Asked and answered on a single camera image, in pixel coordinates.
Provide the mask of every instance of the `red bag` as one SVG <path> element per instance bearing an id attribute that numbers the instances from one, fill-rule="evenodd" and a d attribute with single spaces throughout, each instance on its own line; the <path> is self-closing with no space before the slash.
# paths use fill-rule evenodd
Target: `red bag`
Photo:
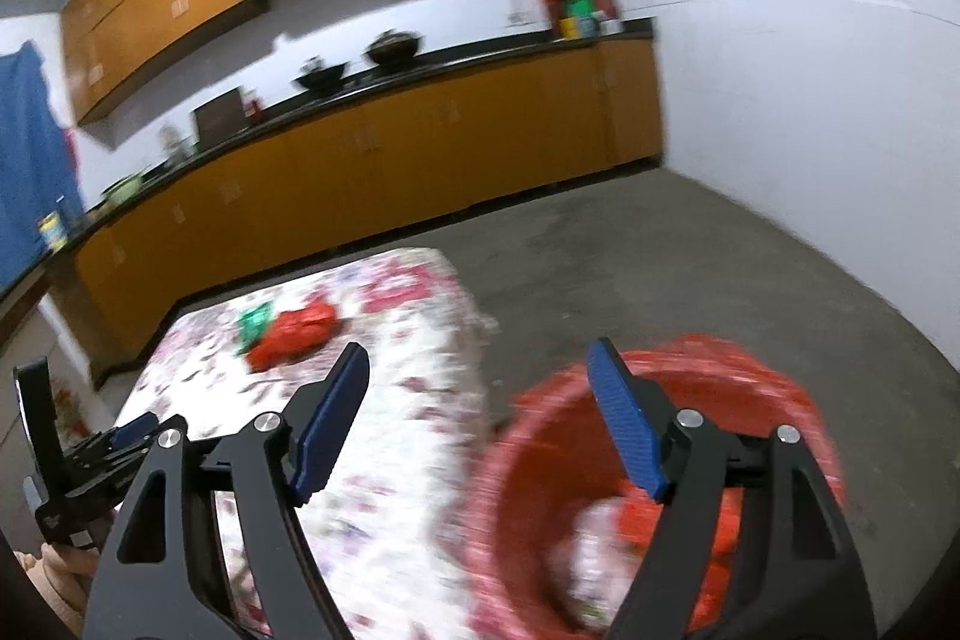
<path id="1" fill-rule="evenodd" d="M 254 372 L 266 372 L 323 345 L 334 335 L 337 324 L 337 311 L 325 302 L 280 313 L 248 352 L 247 364 Z"/>

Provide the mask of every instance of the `blue gripper pad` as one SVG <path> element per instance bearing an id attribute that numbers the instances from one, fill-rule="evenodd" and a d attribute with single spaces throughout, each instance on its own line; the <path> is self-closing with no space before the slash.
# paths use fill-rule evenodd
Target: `blue gripper pad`
<path id="1" fill-rule="evenodd" d="M 661 499 L 669 481 L 661 469 L 659 437 L 600 341 L 587 351 L 587 379 L 630 482 L 651 499 Z"/>
<path id="2" fill-rule="evenodd" d="M 157 418 L 157 415 L 143 413 L 125 426 L 121 426 L 110 436 L 110 448 L 114 451 L 122 451 L 123 448 L 140 442 L 144 437 L 149 437 L 157 426 L 160 426 L 160 418 Z"/>
<path id="3" fill-rule="evenodd" d="M 330 371 L 326 378 L 330 388 L 296 445 L 296 473 L 290 487 L 304 504 L 330 479 L 370 385 L 370 356 L 359 345 L 352 347 L 347 362 Z"/>

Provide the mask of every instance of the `floral tablecloth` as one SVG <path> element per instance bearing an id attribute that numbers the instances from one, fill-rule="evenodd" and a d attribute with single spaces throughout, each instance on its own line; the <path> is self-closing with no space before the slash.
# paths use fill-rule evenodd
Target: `floral tablecloth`
<path id="1" fill-rule="evenodd" d="M 333 304 L 344 327 L 322 349 L 253 374 L 237 319 Z M 232 434 L 325 379 L 349 341 L 370 352 L 371 386 L 328 486 L 298 510 L 333 599 L 363 640 L 472 638 L 459 561 L 459 511 L 474 449 L 487 432 L 481 316 L 436 250 L 392 250 L 181 316 L 157 346 L 117 418 L 179 413 L 189 437 Z M 227 571 L 243 623 L 266 630 L 236 506 L 218 495 Z"/>

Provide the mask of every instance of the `green plastic bag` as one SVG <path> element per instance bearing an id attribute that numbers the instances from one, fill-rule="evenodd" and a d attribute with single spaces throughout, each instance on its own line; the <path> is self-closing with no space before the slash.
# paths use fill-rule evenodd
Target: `green plastic bag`
<path id="1" fill-rule="evenodd" d="M 256 345 L 274 320 L 274 305 L 264 302 L 252 310 L 240 314 L 237 323 L 240 326 L 240 353 L 246 353 Z"/>

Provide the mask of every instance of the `black pot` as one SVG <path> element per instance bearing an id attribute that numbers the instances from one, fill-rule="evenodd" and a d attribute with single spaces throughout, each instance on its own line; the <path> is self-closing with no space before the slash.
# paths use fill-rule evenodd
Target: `black pot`
<path id="1" fill-rule="evenodd" d="M 344 87 L 344 70 L 347 64 L 342 63 L 329 68 L 318 68 L 315 71 L 308 71 L 296 78 L 296 84 L 306 88 L 316 95 L 334 95 L 335 92 Z"/>
<path id="2" fill-rule="evenodd" d="M 367 47 L 366 56 L 377 66 L 402 68 L 413 62 L 421 38 L 405 31 L 386 31 Z"/>

